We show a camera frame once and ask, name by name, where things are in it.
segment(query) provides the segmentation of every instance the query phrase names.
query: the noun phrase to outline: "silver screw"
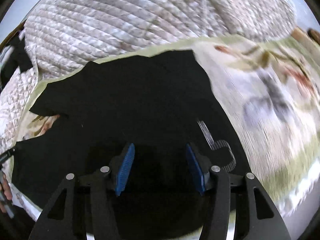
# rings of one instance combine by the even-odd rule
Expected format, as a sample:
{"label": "silver screw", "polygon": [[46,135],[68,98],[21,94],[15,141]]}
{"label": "silver screw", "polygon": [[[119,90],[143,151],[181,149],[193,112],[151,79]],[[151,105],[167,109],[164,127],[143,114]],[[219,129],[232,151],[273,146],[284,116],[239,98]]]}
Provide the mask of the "silver screw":
{"label": "silver screw", "polygon": [[212,166],[211,170],[214,172],[219,172],[220,171],[220,167],[219,166]]}
{"label": "silver screw", "polygon": [[73,179],[75,177],[75,175],[73,174],[73,173],[69,173],[67,176],[66,176],[66,178],[67,179]]}
{"label": "silver screw", "polygon": [[100,169],[101,172],[108,172],[110,171],[110,168],[108,166],[103,166],[101,169]]}
{"label": "silver screw", "polygon": [[247,173],[247,178],[254,179],[254,175],[251,172],[249,172],[249,173]]}

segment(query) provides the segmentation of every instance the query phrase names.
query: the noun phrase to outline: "green blanket trim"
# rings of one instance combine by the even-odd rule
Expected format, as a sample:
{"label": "green blanket trim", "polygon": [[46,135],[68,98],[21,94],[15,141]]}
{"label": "green blanket trim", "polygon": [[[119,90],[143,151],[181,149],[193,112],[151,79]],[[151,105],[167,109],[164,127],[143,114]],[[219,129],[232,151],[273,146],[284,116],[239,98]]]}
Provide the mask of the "green blanket trim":
{"label": "green blanket trim", "polygon": [[[215,43],[222,43],[225,45],[232,45],[232,44],[239,44],[241,42],[248,42],[248,40],[242,36],[239,35],[228,35],[224,37],[214,37],[214,38],[207,38],[207,37],[200,37],[200,38],[194,38],[194,39],[187,39],[187,40],[181,40],[177,41],[175,43],[160,45],[160,46],[151,46],[146,49],[142,49],[136,52],[130,52],[119,56],[110,56],[102,59],[95,60],[94,62],[98,64],[102,64],[105,62],[113,61],[116,59],[126,58],[126,57],[132,57],[135,55],[145,56],[145,57],[152,57],[154,55],[163,53],[165,51],[169,50],[184,50],[189,49],[192,44],[194,44],[196,41],[210,41]],[[275,49],[279,48],[279,45],[282,45],[283,47],[287,48],[293,48],[299,51],[301,54],[304,55],[306,60],[309,62],[309,64],[318,71],[320,75],[320,69],[319,66],[315,63],[315,61],[312,59],[310,54],[307,52],[307,50],[301,46],[294,38],[290,37],[284,40],[280,41],[273,41],[268,43],[259,43],[260,47],[264,49]],[[21,118],[23,118],[27,111],[33,106],[36,99],[41,95],[41,93],[46,88],[47,84],[60,81],[63,79],[66,79],[68,77],[73,76],[74,74],[81,71],[82,68],[79,68],[63,77],[51,79],[51,80],[45,80],[45,81],[39,81],[36,88],[30,95],[30,98],[28,100],[28,103],[26,104],[26,107],[22,113]],[[289,161],[288,164],[286,164],[285,167],[280,168],[278,171],[275,172],[274,175],[271,175],[270,177],[264,179],[261,183],[266,189],[266,191],[269,193],[270,197],[273,201],[278,201],[281,198],[283,198],[285,195],[287,195],[292,189],[296,187],[296,185],[302,180],[302,178],[305,176],[305,174],[308,172],[309,168],[311,167],[312,163],[316,160],[317,157],[320,156],[319,154],[319,135],[314,136],[312,138],[309,145],[305,146],[305,149],[301,151],[301,153],[297,156],[297,158],[292,159]]]}

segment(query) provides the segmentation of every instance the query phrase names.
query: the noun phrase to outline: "gray handle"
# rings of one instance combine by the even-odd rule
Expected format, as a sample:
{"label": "gray handle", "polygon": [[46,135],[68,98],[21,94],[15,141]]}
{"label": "gray handle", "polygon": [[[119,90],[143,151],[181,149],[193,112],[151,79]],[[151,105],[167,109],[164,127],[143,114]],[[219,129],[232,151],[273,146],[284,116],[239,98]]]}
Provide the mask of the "gray handle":
{"label": "gray handle", "polygon": [[[0,170],[0,183],[1,184],[4,183],[3,172],[1,170]],[[12,206],[11,202],[9,202],[9,200],[5,196],[3,189],[0,190],[0,202],[4,205],[4,208],[7,211],[9,217],[11,219],[14,218],[13,206]]]}

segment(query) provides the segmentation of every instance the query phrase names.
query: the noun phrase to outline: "black cloth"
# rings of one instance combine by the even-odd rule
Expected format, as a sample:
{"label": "black cloth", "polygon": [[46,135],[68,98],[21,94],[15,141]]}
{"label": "black cloth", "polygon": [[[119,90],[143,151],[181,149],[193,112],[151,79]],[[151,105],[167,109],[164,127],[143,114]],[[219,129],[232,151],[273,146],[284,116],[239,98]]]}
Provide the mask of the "black cloth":
{"label": "black cloth", "polygon": [[[232,173],[251,171],[239,138],[192,51],[134,56],[101,65],[89,62],[74,76],[48,84],[31,112],[61,115],[44,135],[16,145],[12,182],[42,208],[66,174],[92,173],[131,142],[136,156],[126,190],[115,204],[116,217],[122,217],[119,214],[130,199],[136,202],[126,210],[137,216],[143,209],[134,209],[139,206],[137,199],[144,199],[146,207],[150,195],[150,203],[156,202],[155,193],[181,194],[184,200],[174,214],[182,217],[193,206],[199,212],[194,217],[201,217],[205,205],[188,171],[186,143],[194,142],[213,165],[227,165],[230,156],[210,150],[197,121],[204,121],[214,140],[229,143],[237,162]],[[134,193],[140,197],[130,197]],[[144,209],[149,216],[151,209]],[[196,221],[186,230],[201,223]]]}
{"label": "black cloth", "polygon": [[17,33],[8,42],[8,45],[13,46],[14,50],[12,54],[9,56],[7,62],[2,66],[2,69],[0,72],[1,91],[9,82],[10,78],[14,74],[17,67],[19,67],[21,73],[32,68],[32,62],[24,49],[25,47],[24,38],[20,40],[19,33]]}

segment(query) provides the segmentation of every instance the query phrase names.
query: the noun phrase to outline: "blue gripper pad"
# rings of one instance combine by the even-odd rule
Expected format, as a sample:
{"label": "blue gripper pad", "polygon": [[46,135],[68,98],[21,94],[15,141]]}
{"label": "blue gripper pad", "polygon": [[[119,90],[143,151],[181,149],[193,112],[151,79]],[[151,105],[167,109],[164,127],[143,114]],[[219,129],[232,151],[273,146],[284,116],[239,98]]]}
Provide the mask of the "blue gripper pad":
{"label": "blue gripper pad", "polygon": [[116,183],[115,183],[116,196],[120,196],[121,192],[124,191],[125,189],[125,185],[127,184],[132,163],[134,160],[134,155],[135,155],[135,148],[134,148],[134,144],[131,143],[128,146],[126,146],[123,152],[121,153],[121,155],[118,156],[120,157],[118,161],[121,161],[121,159],[123,160],[116,174]]}
{"label": "blue gripper pad", "polygon": [[200,168],[200,165],[196,159],[196,156],[189,144],[187,144],[186,158],[189,166],[190,173],[192,175],[193,183],[195,184],[196,190],[201,194],[204,194],[205,190],[205,179],[204,174]]}

